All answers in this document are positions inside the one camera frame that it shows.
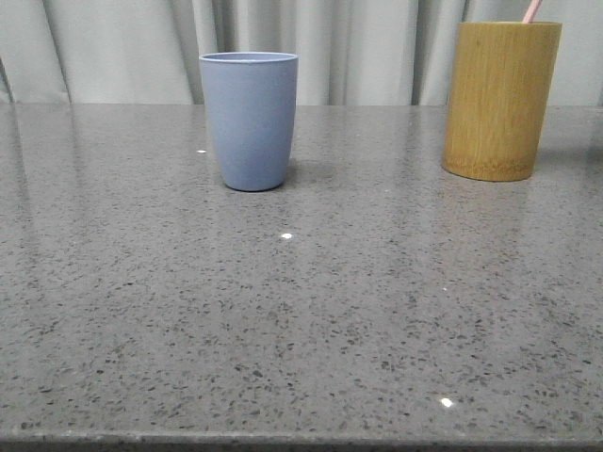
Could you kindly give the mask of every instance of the bamboo cup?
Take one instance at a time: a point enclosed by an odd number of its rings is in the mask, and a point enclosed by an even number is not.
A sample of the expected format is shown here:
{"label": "bamboo cup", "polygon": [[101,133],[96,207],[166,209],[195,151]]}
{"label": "bamboo cup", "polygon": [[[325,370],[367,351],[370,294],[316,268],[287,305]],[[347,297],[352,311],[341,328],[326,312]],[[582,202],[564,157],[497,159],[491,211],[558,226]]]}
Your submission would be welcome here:
{"label": "bamboo cup", "polygon": [[484,181],[531,176],[562,25],[462,23],[442,167]]}

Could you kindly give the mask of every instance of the countertop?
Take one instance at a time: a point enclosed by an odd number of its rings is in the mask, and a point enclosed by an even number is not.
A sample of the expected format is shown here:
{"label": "countertop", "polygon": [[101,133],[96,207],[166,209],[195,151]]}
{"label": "countertop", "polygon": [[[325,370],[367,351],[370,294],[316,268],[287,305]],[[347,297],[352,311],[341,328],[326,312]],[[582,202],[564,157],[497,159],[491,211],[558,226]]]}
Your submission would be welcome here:
{"label": "countertop", "polygon": [[603,108],[515,183],[445,123],[299,107],[242,193],[202,106],[0,105],[0,450],[601,450]]}

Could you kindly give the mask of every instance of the quartz countertop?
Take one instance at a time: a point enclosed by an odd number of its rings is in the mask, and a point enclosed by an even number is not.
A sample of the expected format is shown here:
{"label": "quartz countertop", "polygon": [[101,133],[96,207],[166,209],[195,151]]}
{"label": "quartz countertop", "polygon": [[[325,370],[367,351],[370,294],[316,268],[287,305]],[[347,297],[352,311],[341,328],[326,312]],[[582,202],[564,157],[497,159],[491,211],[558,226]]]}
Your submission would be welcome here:
{"label": "quartz countertop", "polygon": [[0,105],[0,450],[603,448],[602,107],[514,183],[443,107],[298,107],[260,193],[204,121]]}

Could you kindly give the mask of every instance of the blue cup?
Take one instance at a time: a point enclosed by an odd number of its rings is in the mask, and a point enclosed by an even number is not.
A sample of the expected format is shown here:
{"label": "blue cup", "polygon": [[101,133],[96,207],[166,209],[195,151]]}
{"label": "blue cup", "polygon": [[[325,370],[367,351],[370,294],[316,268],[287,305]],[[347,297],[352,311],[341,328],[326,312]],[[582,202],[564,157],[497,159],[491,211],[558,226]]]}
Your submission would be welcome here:
{"label": "blue cup", "polygon": [[285,180],[298,57],[233,52],[199,57],[209,135],[224,182],[261,191]]}

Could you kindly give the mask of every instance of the white curtain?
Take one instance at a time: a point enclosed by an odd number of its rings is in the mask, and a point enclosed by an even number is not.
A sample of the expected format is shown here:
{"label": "white curtain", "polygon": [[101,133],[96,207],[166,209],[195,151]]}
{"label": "white curtain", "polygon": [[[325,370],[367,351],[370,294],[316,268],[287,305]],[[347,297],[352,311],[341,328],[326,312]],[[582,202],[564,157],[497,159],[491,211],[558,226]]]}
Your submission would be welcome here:
{"label": "white curtain", "polygon": [[[300,105],[444,105],[460,21],[529,0],[0,0],[0,103],[202,103],[198,54],[300,55]],[[602,105],[603,0],[563,23],[549,103]]]}

